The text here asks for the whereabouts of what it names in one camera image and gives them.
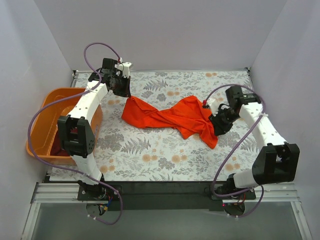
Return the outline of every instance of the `tablecloth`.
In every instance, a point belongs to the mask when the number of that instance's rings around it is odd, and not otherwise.
[[[89,72],[79,74],[75,86],[85,87],[89,76]],[[230,83],[252,87],[246,71],[138,71],[131,73],[130,89],[133,96],[163,110],[191,95],[202,101],[214,88]],[[227,103],[225,90],[213,95],[220,103]],[[230,132],[218,137],[215,149],[210,149],[197,134],[183,139],[176,129],[139,129],[128,125],[121,119],[126,100],[109,93],[101,102],[103,120],[94,157],[107,181],[210,181],[248,131],[243,119],[238,119]],[[258,153],[257,143],[249,135],[218,180],[250,169]],[[50,181],[78,179],[82,176],[57,168],[50,174]]]

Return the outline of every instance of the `red garment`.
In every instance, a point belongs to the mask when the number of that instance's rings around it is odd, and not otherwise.
[[[132,96],[126,101],[122,119],[141,129],[178,129],[184,139],[198,133],[200,138],[213,149],[217,145],[218,138],[209,121],[210,115],[211,111],[202,108],[202,103],[195,96],[183,98],[173,107],[162,111]]]

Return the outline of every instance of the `wall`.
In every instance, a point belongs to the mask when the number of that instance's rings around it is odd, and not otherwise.
[[[0,0],[0,22],[0,239],[17,240],[45,173],[25,150],[29,121],[72,72],[33,0]]]
[[[286,0],[35,0],[72,69],[111,44],[135,70],[250,67]],[[114,57],[95,46],[97,68]]]
[[[320,1],[288,0],[252,66],[272,123],[300,148],[295,183],[313,239],[319,239]]]

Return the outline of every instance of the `cable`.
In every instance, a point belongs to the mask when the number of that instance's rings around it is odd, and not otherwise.
[[[86,64],[89,66],[89,68],[90,68],[92,71],[94,71],[94,72],[99,76],[99,82],[98,82],[94,87],[91,88],[91,90],[94,90],[94,89],[96,89],[96,88],[100,85],[100,83],[101,83],[101,81],[102,81],[102,77],[101,77],[101,74],[94,69],[94,67],[89,63],[89,61],[88,61],[88,59],[87,59],[87,49],[88,49],[90,46],[92,46],[92,45],[103,45],[103,46],[106,46],[106,47],[108,47],[109,49],[111,49],[111,50],[115,53],[115,55],[118,57],[118,60],[120,60],[121,58],[120,58],[119,54],[118,54],[111,46],[109,46],[108,44],[105,44],[105,43],[103,43],[103,42],[93,42],[93,43],[90,43],[88,46],[85,47],[85,49],[84,49],[84,51],[83,51],[84,60],[85,60]],[[99,180],[97,180],[97,179],[89,176],[89,175],[86,175],[86,174],[85,174],[84,172],[82,172],[82,171],[79,171],[79,170],[76,170],[76,169],[72,169],[72,168],[68,168],[68,167],[64,167],[64,166],[59,166],[59,165],[55,165],[55,164],[46,162],[45,160],[41,159],[41,158],[37,155],[36,151],[34,150],[34,148],[33,148],[33,146],[32,146],[32,143],[31,143],[31,129],[32,129],[32,125],[33,125],[34,121],[36,120],[37,116],[38,116],[43,110],[47,109],[48,107],[50,107],[50,106],[52,106],[52,105],[54,105],[54,104],[57,104],[57,103],[60,103],[60,102],[63,102],[63,101],[69,100],[69,99],[74,99],[74,98],[80,97],[80,96],[82,96],[82,95],[85,95],[85,94],[87,94],[87,93],[90,93],[90,90],[87,90],[87,91],[78,93],[78,94],[73,95],[73,96],[68,96],[68,97],[65,97],[65,98],[63,98],[63,99],[59,99],[59,100],[53,101],[53,102],[49,103],[48,105],[45,105],[45,106],[44,106],[43,108],[41,108],[39,111],[37,111],[36,114],[32,117],[32,119],[31,119],[31,121],[30,121],[30,124],[29,124],[29,127],[28,127],[28,132],[27,132],[28,144],[29,144],[30,151],[32,152],[32,154],[34,155],[34,157],[35,157],[38,161],[40,161],[41,163],[46,164],[46,165],[48,165],[48,166],[50,166],[50,167],[53,167],[53,168],[68,170],[68,171],[72,171],[72,172],[75,172],[75,173],[84,175],[84,176],[86,176],[87,178],[91,179],[92,181],[95,181],[95,182],[98,183],[98,184],[104,185],[105,187],[107,187],[107,188],[111,189],[112,191],[116,192],[116,194],[117,194],[118,197],[119,197],[119,201],[120,201],[120,213],[119,213],[119,216],[116,218],[115,221],[113,221],[113,222],[107,222],[107,221],[104,221],[103,219],[100,219],[100,218],[98,218],[98,217],[95,217],[94,215],[91,215],[91,214],[88,215],[89,217],[91,217],[91,218],[93,218],[93,219],[95,219],[95,220],[97,220],[97,221],[99,221],[99,222],[101,222],[101,223],[103,223],[103,224],[106,224],[106,225],[114,225],[114,224],[116,224],[116,223],[119,221],[119,219],[121,218],[121,215],[122,215],[122,213],[123,213],[123,208],[124,208],[122,197],[121,197],[121,195],[120,195],[120,193],[119,193],[119,191],[118,191],[117,189],[115,189],[114,187],[110,186],[109,184],[106,184],[106,183],[104,183],[104,182],[102,182],[102,181],[99,181]]]
[[[216,89],[214,89],[212,92],[210,92],[210,94],[207,96],[207,98],[203,101],[203,103],[206,103],[208,101],[208,99],[210,98],[210,96],[215,93],[217,90],[221,89],[221,88],[225,88],[225,87],[231,87],[231,86],[238,86],[238,87],[242,87],[244,89],[247,89],[249,91],[251,91],[252,93],[256,94],[260,100],[261,100],[261,104],[262,104],[262,111],[261,113],[265,113],[266,112],[266,102],[264,101],[264,99],[259,95],[257,94],[254,90],[252,90],[251,88],[247,87],[247,86],[244,86],[244,85],[241,85],[241,84],[234,84],[234,83],[231,83],[231,84],[225,84],[225,85],[221,85],[219,87],[217,87]],[[245,192],[248,192],[251,190],[251,188],[245,188],[243,190],[240,190],[240,191],[237,191],[237,192],[233,192],[233,193],[229,193],[229,194],[217,194],[215,192],[215,185],[216,185],[216,182],[217,182],[217,179],[218,179],[218,176],[220,174],[220,172],[222,171],[223,167],[225,166],[225,164],[227,163],[227,161],[229,160],[229,158],[232,156],[232,154],[236,151],[236,149],[241,145],[241,143],[249,136],[249,134],[254,130],[254,128],[258,125],[258,123],[260,122],[260,120],[262,119],[262,115],[258,117],[258,119],[255,121],[255,123],[252,125],[252,127],[249,129],[249,131],[238,141],[238,143],[232,148],[232,150],[229,152],[229,154],[225,157],[224,161],[222,162],[222,164],[220,165],[220,167],[218,168],[215,176],[214,176],[214,179],[213,179],[213,182],[211,184],[211,188],[213,189],[213,194],[215,196],[217,196],[218,198],[224,198],[224,197],[231,197],[233,195],[238,195],[238,194],[242,194],[242,193],[245,193]],[[251,214],[260,204],[263,196],[264,196],[264,187],[261,185],[260,186],[262,188],[262,193],[261,193],[261,197],[259,199],[259,201],[257,202],[257,204],[246,214],[242,215],[242,216],[239,216],[239,217],[245,217],[245,216],[248,216],[249,214]]]

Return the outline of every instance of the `orange container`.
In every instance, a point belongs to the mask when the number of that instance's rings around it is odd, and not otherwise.
[[[53,101],[82,93],[84,90],[84,88],[80,87],[57,88],[46,96],[42,107]],[[34,121],[31,131],[32,146],[36,154],[48,163],[55,165],[76,165],[75,161],[70,156],[51,154],[56,135],[58,134],[58,118],[60,116],[66,116],[76,106],[79,99],[80,97],[75,97],[56,103],[43,110]],[[95,133],[96,142],[102,122],[102,115],[102,109],[98,106],[91,121],[91,129],[93,133]],[[26,142],[26,151],[31,156],[34,156],[30,151],[28,141]]]

